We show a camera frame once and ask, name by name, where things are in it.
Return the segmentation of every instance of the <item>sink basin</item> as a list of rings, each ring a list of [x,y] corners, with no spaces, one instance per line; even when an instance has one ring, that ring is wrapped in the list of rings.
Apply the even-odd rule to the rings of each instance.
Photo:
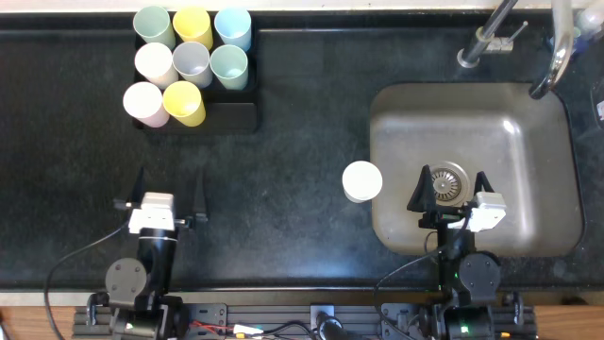
[[[430,232],[407,203],[430,165],[439,204],[472,199],[484,171],[506,201],[506,216],[476,235],[500,256],[557,256],[583,231],[566,111],[553,93],[529,97],[528,84],[401,84],[371,106],[371,162],[383,176],[373,227],[390,250],[424,253]],[[436,237],[428,238],[428,249]]]

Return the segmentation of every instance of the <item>black tray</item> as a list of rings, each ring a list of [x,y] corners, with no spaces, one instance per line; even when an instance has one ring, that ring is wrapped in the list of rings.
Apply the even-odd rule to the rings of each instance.
[[[212,38],[214,40],[210,54],[219,46],[224,45],[220,35],[213,27],[214,14],[210,15],[212,22]],[[228,135],[253,133],[258,128],[258,73],[256,63],[256,30],[252,19],[252,47],[246,52],[248,80],[243,90],[227,90],[214,75],[211,84],[201,91],[201,97],[206,108],[206,119],[197,127],[186,127],[174,117],[170,117],[163,127],[148,127],[141,121],[132,118],[132,125],[151,134],[176,135]],[[178,34],[176,46],[183,43]],[[136,36],[135,47],[138,50],[145,44],[143,38]],[[147,81],[138,71],[134,71],[134,82]]]

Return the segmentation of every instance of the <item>white wall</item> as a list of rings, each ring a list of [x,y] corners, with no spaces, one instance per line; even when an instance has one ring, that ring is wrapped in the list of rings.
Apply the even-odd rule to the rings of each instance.
[[[593,0],[568,0],[584,8]],[[326,9],[494,9],[500,0],[0,0],[0,12],[135,11],[147,5],[168,9],[203,6],[208,10],[244,7],[256,10]],[[549,0],[519,0],[516,9],[546,9]]]

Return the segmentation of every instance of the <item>black countertop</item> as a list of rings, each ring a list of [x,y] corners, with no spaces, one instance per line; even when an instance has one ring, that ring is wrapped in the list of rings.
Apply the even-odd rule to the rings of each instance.
[[[131,126],[122,108],[134,72],[129,15],[4,18],[0,288],[42,288],[58,258],[116,229],[122,216],[111,200],[141,164],[165,185],[206,173],[210,221],[181,234],[173,289],[371,286],[413,258],[388,250],[372,229],[371,204],[353,204],[342,190],[344,168],[369,159],[373,97],[401,82],[536,79],[550,59],[549,15],[517,13],[503,29],[527,15],[510,55],[463,70],[456,53],[483,14],[256,14],[260,129],[216,137],[147,136]],[[603,60],[598,43],[557,88],[572,129],[583,238],[567,256],[504,258],[504,289],[604,285],[604,131],[592,100],[604,99]],[[101,288],[109,264],[136,246],[125,233],[109,240],[64,265],[53,286]],[[433,289],[436,278],[426,262],[395,284]]]

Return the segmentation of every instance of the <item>cup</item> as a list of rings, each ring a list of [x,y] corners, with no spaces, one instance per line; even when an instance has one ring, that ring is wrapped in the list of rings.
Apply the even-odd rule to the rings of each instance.
[[[184,42],[180,44],[172,55],[174,68],[187,81],[200,88],[211,84],[210,52],[199,42]]]
[[[199,89],[189,81],[177,81],[163,92],[163,107],[180,123],[196,127],[206,119]]]
[[[210,16],[205,9],[183,8],[175,14],[173,25],[183,42],[203,43],[208,50],[211,50],[213,39]]]
[[[252,18],[243,8],[225,8],[216,14],[214,27],[226,44],[247,52],[252,45]]]
[[[124,109],[132,117],[151,128],[159,128],[168,122],[170,114],[163,108],[159,88],[150,82],[132,84],[124,93]]]
[[[369,161],[355,161],[342,174],[344,194],[354,203],[362,203],[379,194],[382,177],[379,169]]]
[[[132,25],[147,43],[163,43],[170,49],[176,45],[170,15],[164,8],[149,6],[139,10],[134,15]]]
[[[222,45],[211,54],[211,71],[228,90],[242,90],[247,85],[247,55],[234,45]]]
[[[159,42],[151,42],[139,49],[134,66],[147,80],[164,90],[178,81],[178,72],[172,66],[172,52]]]

